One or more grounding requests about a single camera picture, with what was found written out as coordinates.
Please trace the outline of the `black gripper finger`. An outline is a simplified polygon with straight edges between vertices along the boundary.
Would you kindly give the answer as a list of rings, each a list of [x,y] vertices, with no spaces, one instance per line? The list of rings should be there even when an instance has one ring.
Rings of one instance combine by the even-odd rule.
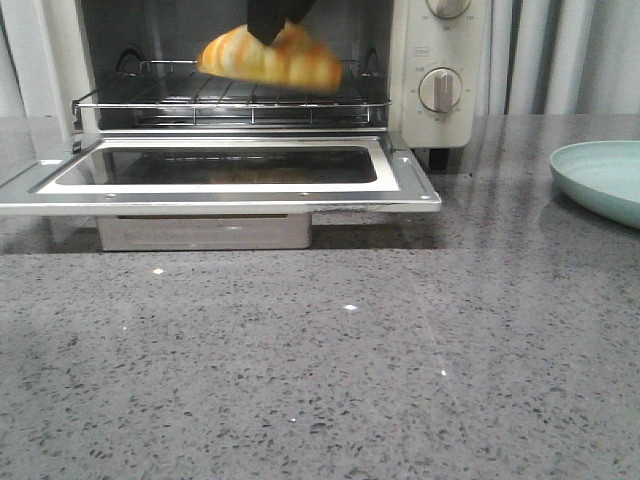
[[[271,45],[284,28],[288,4],[283,0],[248,0],[248,32],[263,45]]]
[[[285,6],[286,19],[294,24],[301,23],[315,3],[315,0],[287,0]]]

